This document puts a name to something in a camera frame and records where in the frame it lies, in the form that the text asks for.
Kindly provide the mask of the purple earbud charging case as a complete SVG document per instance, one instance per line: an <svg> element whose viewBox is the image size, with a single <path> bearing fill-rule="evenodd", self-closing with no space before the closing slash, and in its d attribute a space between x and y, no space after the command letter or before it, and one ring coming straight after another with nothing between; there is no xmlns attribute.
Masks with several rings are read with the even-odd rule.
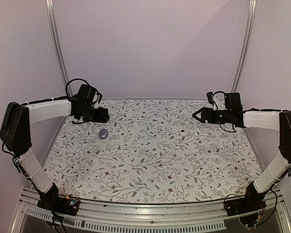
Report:
<svg viewBox="0 0 291 233"><path fill-rule="evenodd" d="M98 134L99 138L102 140L107 139L108 135L109 135L109 132L107 129L101 129Z"/></svg>

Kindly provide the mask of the white earbud charging case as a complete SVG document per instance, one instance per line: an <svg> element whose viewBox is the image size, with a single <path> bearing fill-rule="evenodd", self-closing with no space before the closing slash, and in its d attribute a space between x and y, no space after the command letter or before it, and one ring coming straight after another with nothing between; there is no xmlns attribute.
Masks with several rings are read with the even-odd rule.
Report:
<svg viewBox="0 0 291 233"><path fill-rule="evenodd" d="M186 132L186 130L185 129L179 129L179 135L181 136L181 137L186 137L187 136L187 132Z"/></svg>

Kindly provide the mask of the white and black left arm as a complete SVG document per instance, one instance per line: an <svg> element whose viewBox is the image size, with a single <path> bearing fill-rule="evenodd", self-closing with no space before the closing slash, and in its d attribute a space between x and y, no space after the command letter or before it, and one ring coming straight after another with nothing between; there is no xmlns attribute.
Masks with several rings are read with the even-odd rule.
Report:
<svg viewBox="0 0 291 233"><path fill-rule="evenodd" d="M7 105L0 127L1 150L11 155L15 166L35 188L46 193L43 202L51 210L62 207L62 199L50 192L55 189L51 178L43 170L33 146L34 130L42 124L72 117L74 124L107 123L108 109L99 107L102 95L92 86L82 84L73 96L60 96L25 103L11 102Z"/></svg>

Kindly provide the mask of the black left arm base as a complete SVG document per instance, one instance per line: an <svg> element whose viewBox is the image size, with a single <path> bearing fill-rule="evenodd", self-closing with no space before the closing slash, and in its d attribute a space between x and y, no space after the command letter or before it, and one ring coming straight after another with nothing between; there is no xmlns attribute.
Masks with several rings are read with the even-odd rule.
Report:
<svg viewBox="0 0 291 233"><path fill-rule="evenodd" d="M53 185L46 193L37 189L39 201L37 206L42 209L50 210L56 213L69 216L76 216L79 209L80 199L68 195L66 197L59 195L56 185Z"/></svg>

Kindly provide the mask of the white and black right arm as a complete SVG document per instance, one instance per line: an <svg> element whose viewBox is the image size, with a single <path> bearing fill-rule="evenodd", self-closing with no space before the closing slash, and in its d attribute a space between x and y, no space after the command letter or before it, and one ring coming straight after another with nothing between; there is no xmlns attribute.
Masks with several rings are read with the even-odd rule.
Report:
<svg viewBox="0 0 291 233"><path fill-rule="evenodd" d="M224 106L219 107L216 92L208 92L210 107L202 107L192 114L201 123L223 126L230 124L236 128L265 130L278 135L278 148L274 158L246 189L246 197L241 207L251 212L260 203L259 196L268 192L274 184L291 175L291 110L256 109L244 110L239 93L223 93Z"/></svg>

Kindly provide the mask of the floral patterned table mat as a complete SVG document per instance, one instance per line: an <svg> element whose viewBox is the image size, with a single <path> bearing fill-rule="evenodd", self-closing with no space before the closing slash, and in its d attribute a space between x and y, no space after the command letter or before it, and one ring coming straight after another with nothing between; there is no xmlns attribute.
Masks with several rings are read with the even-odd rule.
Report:
<svg viewBox="0 0 291 233"><path fill-rule="evenodd" d="M106 124L68 117L44 171L63 195L125 203L180 203L245 193L262 169L246 134L202 124L206 100L103 100ZM100 139L107 129L107 139ZM185 129L186 137L179 135Z"/></svg>

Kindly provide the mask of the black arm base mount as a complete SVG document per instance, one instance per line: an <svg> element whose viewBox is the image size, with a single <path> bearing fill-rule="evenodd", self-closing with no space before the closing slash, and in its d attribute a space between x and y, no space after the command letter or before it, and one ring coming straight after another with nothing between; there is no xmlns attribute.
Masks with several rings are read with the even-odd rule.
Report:
<svg viewBox="0 0 291 233"><path fill-rule="evenodd" d="M241 215L252 211L257 211L266 207L266 193L258 193L251 183L245 192L245 196L233 200L224 201L224 209L228 216Z"/></svg>

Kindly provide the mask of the aluminium frame rail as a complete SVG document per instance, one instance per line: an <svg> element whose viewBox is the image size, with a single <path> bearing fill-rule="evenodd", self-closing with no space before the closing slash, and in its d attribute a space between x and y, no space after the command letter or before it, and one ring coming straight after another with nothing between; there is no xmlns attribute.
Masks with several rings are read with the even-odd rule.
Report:
<svg viewBox="0 0 291 233"><path fill-rule="evenodd" d="M80 200L75 216L61 221L38 207L38 194L25 188L17 204L14 233L291 233L279 189L261 210L231 216L227 200L178 204L121 204Z"/></svg>

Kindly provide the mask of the right aluminium corner post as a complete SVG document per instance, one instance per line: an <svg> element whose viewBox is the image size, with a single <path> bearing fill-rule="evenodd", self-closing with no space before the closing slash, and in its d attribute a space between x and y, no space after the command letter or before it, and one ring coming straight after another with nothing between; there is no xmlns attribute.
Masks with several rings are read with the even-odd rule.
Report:
<svg viewBox="0 0 291 233"><path fill-rule="evenodd" d="M234 79L233 79L233 82L231 85L230 92L237 92L238 87L239 87L240 82L241 82L243 69L245 66L246 57L247 57L247 54L249 51L251 36L252 36L252 32L253 32L256 8L257 8L257 1L256 0L249 0L241 52L240 52L240 56L238 59L238 63L237 63L237 67L236 67L236 71L235 71L235 75L234 75Z"/></svg>

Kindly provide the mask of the aluminium corner post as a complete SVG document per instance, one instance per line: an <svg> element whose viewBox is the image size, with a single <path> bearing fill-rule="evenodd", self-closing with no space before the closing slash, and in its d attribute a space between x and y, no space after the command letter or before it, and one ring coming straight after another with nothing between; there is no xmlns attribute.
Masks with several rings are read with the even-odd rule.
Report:
<svg viewBox="0 0 291 233"><path fill-rule="evenodd" d="M247 54L249 51L251 36L252 36L252 32L253 32L256 8L257 8L257 1L256 0L249 0L241 52L240 52L240 56L238 59L238 63L237 63L237 67L236 67L236 71L235 71L235 75L234 75L234 79L233 79L233 82L231 85L230 92L237 92L238 87L239 87L240 82L241 82L243 69L245 66L246 57L247 57Z"/></svg>
<svg viewBox="0 0 291 233"><path fill-rule="evenodd" d="M56 17L55 17L55 10L54 10L54 1L53 0L46 0L46 10L48 15L48 22L51 32L51 37L55 49L55 55L57 58L60 74L64 83L64 87L66 87L67 83L69 82L68 73L66 70L66 65L64 61L64 56L60 44L60 37L57 29L56 24Z"/></svg>

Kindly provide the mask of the left aluminium corner post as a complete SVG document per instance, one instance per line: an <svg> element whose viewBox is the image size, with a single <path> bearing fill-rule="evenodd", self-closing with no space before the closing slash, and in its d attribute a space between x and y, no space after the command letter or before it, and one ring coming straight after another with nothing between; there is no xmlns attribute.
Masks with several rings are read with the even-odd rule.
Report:
<svg viewBox="0 0 291 233"><path fill-rule="evenodd" d="M64 56L60 44L60 37L57 29L56 24L56 17L55 17L55 10L54 10L54 1L53 0L46 0L46 10L48 15L48 22L51 32L51 37L55 49L55 55L57 58L60 74L64 83L64 87L66 87L67 83L69 82L68 73L66 70L66 65L64 61Z"/></svg>

